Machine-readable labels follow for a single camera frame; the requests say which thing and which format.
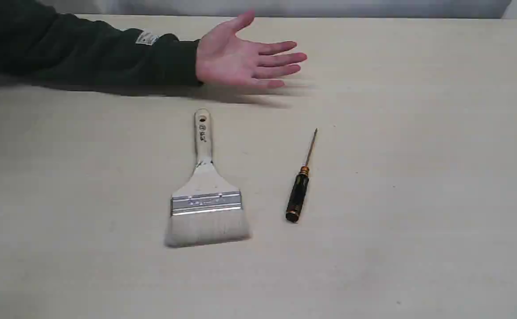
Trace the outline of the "open human hand palm up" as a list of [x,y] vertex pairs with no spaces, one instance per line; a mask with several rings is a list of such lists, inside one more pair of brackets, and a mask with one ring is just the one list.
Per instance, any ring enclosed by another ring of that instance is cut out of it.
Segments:
[[205,34],[196,49],[195,72],[204,84],[255,89],[278,89],[282,77],[301,70],[307,60],[302,52],[291,52],[297,43],[259,43],[239,38],[238,32],[250,26],[256,14],[242,13],[222,22]]

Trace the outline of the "dark green sleeved forearm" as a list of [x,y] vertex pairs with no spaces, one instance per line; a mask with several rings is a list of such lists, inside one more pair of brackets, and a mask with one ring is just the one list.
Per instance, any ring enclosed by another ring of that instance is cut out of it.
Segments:
[[36,0],[0,0],[0,74],[76,86],[197,86],[196,49]]

